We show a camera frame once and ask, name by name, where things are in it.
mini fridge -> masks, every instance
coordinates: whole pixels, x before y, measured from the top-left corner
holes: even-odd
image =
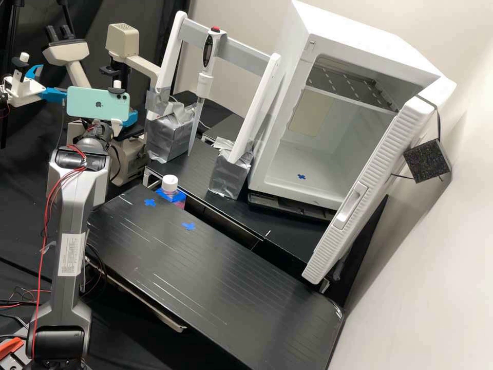
[[[248,185],[337,210],[303,272],[316,284],[349,250],[403,152],[456,85],[394,34],[298,1],[287,13],[275,49],[280,87],[250,133]]]

open fridge door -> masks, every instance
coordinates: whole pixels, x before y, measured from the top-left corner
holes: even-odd
[[[419,95],[440,108],[456,84],[442,76]],[[351,248],[388,187],[403,165],[403,152],[408,149],[433,116],[434,107],[414,96],[394,117],[363,170],[346,195],[342,205],[318,242],[302,276],[318,284],[335,263]]]

orange object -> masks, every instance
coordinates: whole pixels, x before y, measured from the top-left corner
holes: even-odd
[[[21,338],[14,338],[5,344],[0,344],[0,360],[7,357],[8,354],[17,351],[24,345]]]

smartphone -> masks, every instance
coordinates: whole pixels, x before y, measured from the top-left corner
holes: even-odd
[[[112,94],[108,90],[71,86],[67,89],[67,114],[73,117],[102,120],[128,119],[130,95]]]

label sticker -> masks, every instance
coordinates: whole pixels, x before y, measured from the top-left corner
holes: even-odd
[[[77,276],[81,273],[86,233],[62,234],[58,276]]]

